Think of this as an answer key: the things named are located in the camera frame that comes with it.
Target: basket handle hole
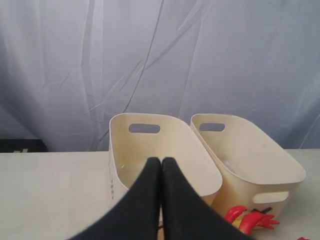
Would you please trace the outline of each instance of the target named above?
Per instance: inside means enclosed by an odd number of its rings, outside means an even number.
[[[263,192],[258,193],[253,197],[253,202],[255,204],[271,204],[283,202],[289,197],[288,191],[279,191],[279,192]]]
[[[205,122],[200,125],[199,130],[207,132],[222,132],[225,128],[226,125],[223,123]]]
[[[133,134],[157,134],[160,126],[155,124],[133,123],[129,126],[129,132]]]

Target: white backdrop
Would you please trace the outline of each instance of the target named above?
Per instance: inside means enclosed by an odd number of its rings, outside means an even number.
[[[320,148],[319,0],[0,0],[0,138],[106,150],[123,112]]]

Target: tabletop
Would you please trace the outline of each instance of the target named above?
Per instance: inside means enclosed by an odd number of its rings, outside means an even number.
[[[287,150],[306,179],[258,240],[320,236],[320,149]],[[64,240],[109,209],[108,152],[0,153],[0,239]]]

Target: white curtain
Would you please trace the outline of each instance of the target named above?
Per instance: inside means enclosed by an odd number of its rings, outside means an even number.
[[[0,138],[107,150],[123,112],[320,148],[319,0],[0,0]]]

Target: plastic bin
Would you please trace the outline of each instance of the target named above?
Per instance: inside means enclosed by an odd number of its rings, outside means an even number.
[[[212,204],[222,185],[221,173],[184,121],[161,114],[122,113],[110,120],[109,127],[113,204],[134,183],[148,157],[175,158],[194,190]]]
[[[222,174],[223,184],[212,204],[221,215],[244,205],[249,211],[278,216],[306,178],[290,154],[244,118],[196,114],[190,126]]]

